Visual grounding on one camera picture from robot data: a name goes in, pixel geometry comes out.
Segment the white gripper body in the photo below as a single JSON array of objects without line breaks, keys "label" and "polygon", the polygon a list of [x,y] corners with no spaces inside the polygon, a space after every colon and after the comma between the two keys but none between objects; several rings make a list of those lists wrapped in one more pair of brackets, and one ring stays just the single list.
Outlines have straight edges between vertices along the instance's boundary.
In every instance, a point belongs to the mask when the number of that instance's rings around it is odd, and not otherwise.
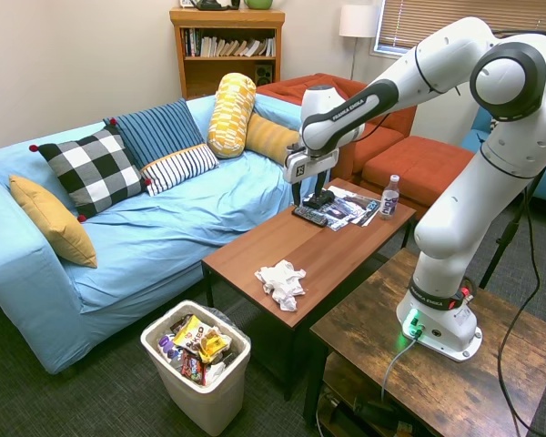
[{"label": "white gripper body", "polygon": [[293,144],[286,147],[283,177],[289,184],[296,184],[305,178],[331,170],[337,165],[338,160],[337,149],[320,157],[312,157],[306,147]]}]

